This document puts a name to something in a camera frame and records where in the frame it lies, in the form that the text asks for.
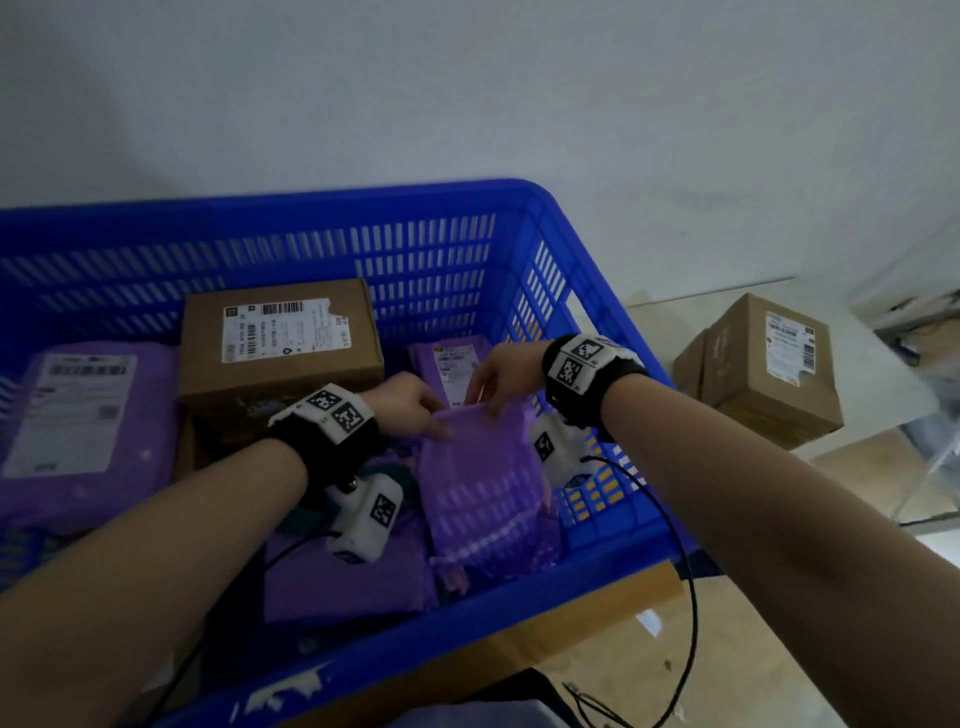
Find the hand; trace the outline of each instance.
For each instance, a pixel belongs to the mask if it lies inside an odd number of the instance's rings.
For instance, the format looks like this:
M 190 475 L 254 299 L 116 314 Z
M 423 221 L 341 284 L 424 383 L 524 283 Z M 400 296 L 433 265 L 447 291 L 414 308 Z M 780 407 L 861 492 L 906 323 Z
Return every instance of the hand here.
M 466 404 L 487 402 L 487 412 L 496 419 L 507 402 L 521 400 L 543 389 L 545 381 L 540 365 L 549 346 L 549 341 L 497 344 L 480 369 L 473 373 Z
M 432 414 L 446 409 L 426 382 L 409 372 L 393 375 L 360 395 L 373 410 L 380 431 L 391 437 L 449 437 L 453 431 Z

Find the floor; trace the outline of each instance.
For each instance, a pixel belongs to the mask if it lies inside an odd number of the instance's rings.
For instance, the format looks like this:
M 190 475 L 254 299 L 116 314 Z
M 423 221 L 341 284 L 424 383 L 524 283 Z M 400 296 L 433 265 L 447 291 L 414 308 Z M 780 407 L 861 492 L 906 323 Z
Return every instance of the floor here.
M 898 430 L 823 455 L 814 464 L 885 515 L 924 475 L 923 460 Z M 946 495 L 926 488 L 907 515 L 923 518 L 950 509 Z M 697 662 L 667 726 L 843 725 L 730 579 L 698 580 L 697 596 Z M 650 725 L 673 693 L 690 637 L 686 595 L 656 611 L 662 621 L 657 637 L 638 620 L 628 619 L 547 660 L 540 669 L 564 696 L 560 684 L 571 681 L 637 728 Z

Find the white tabletop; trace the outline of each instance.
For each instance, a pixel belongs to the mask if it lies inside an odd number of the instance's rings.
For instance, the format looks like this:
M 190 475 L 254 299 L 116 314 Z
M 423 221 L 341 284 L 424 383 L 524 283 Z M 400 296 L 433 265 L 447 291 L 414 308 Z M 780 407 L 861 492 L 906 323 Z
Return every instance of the white tabletop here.
M 823 289 L 815 280 L 764 283 L 631 306 L 627 312 L 669 372 L 677 354 L 693 337 L 720 318 L 744 293 L 756 293 L 830 327 L 834 376 L 846 424 L 794 449 L 799 457 L 809 460 L 937 411 L 937 399 L 929 387 L 850 312 L 838 295 Z M 582 322 L 583 313 L 576 318 Z

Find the person's right arm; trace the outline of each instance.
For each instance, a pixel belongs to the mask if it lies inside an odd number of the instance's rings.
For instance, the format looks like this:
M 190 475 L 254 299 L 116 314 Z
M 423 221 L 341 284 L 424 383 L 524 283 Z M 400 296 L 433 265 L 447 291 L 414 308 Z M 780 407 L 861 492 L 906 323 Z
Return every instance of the person's right arm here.
M 497 347 L 467 401 L 543 385 L 546 345 Z M 842 486 L 642 375 L 604 426 L 850 725 L 955 725 L 960 570 Z

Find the basket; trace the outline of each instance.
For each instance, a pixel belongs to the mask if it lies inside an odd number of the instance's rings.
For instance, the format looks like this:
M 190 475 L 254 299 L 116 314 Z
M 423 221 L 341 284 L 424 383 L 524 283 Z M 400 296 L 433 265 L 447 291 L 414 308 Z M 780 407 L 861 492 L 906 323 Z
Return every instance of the basket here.
M 8 210 L 0 276 L 3 414 L 46 347 L 176 344 L 185 294 L 356 276 L 370 285 L 388 371 L 414 342 L 578 330 L 567 307 L 575 295 L 601 333 L 670 383 L 557 203 L 521 180 Z M 620 448 L 588 443 L 636 472 Z M 272 725 L 678 555 L 621 473 L 605 467 L 562 499 L 557 567 L 222 687 L 161 724 Z

